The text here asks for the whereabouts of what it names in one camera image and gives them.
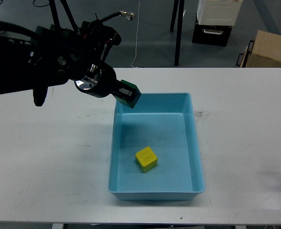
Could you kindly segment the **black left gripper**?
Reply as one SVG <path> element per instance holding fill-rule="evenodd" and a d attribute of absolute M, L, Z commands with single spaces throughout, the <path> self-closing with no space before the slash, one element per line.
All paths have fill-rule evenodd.
<path fill-rule="evenodd" d="M 104 63 L 95 73 L 87 73 L 81 80 L 74 82 L 76 88 L 93 97 L 103 98 L 112 93 L 123 100 L 136 98 L 136 85 L 130 82 L 117 82 L 114 69 Z"/>

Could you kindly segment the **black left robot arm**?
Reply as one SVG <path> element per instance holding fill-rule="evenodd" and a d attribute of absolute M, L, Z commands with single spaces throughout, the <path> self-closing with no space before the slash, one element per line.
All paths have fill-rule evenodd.
<path fill-rule="evenodd" d="M 32 90 L 35 105 L 42 106 L 49 87 L 71 80 L 82 93 L 112 95 L 133 108 L 141 95 L 138 87 L 118 80 L 105 62 L 120 42 L 104 19 L 85 21 L 73 30 L 52 25 L 36 31 L 0 21 L 0 94 Z"/>

